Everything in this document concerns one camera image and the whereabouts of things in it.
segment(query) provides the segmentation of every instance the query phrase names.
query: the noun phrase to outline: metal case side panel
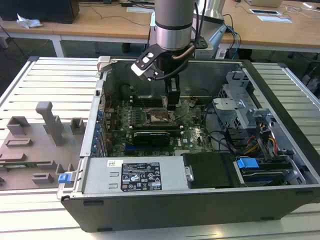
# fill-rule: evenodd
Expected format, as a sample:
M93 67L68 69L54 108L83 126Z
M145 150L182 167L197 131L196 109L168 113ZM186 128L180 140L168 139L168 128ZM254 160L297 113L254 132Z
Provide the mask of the metal case side panel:
M62 199L85 232L279 220L320 195L320 188Z

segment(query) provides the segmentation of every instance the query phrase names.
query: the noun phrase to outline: aluminum workbench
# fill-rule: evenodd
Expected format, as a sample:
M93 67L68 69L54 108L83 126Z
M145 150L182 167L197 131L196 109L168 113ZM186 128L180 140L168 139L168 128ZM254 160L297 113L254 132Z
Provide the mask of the aluminum workbench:
M88 119L97 75L97 59L40 57L28 61L0 98L0 141L8 134L12 116L42 123L35 107L52 101L53 114L63 123L73 117ZM320 151L320 102L286 67L254 63L283 106ZM264 102L258 93L261 106ZM320 205L307 204L281 220L206 226L86 233L63 208L57 189L0 192L0 239L320 239Z

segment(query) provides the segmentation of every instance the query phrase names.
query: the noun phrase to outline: table leg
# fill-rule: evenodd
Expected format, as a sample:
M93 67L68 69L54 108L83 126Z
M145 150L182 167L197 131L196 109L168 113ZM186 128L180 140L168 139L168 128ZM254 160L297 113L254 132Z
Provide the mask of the table leg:
M275 55L276 51L271 51L270 54L265 58L268 62L271 62L271 58Z
M66 57L66 53L65 53L64 47L61 44L61 40L53 39L52 43L53 43L53 47L54 47L56 56L58 58L65 58Z
M8 44L6 42L6 38L5 37L0 37L0 46L3 48L3 49L7 49L8 48Z
M100 53L99 43L98 43L97 41L94 41L93 44L94 44L94 52L95 52L96 54L99 54L99 53Z

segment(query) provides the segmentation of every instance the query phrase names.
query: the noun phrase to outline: floor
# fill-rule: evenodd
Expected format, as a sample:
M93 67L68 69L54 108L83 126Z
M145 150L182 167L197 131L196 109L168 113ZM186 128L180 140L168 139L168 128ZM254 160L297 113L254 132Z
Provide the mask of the floor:
M0 95L6 90L15 78L24 63L27 61L12 40L8 40L8 48L0 47ZM22 51L30 56L55 57L55 50L50 40L16 38L14 41ZM97 58L99 56L132 56L137 57L144 49L143 44L132 44L129 53L122 52L122 44L114 42L99 42L100 53L95 53L94 43L88 41L63 41L66 55L72 58ZM266 62L270 51L254 50L251 58L254 62ZM298 78L304 74L308 64L314 60L313 53L295 53L293 58L288 58L289 52L277 51L271 58L273 63L285 63Z

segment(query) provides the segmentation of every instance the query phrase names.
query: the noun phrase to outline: blue latch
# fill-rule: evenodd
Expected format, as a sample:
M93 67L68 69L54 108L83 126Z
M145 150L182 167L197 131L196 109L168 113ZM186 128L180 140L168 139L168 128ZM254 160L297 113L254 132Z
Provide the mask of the blue latch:
M244 157L236 161L240 169L258 169L259 164L255 158Z
M71 173L62 173L59 175L58 183L60 184L71 184Z

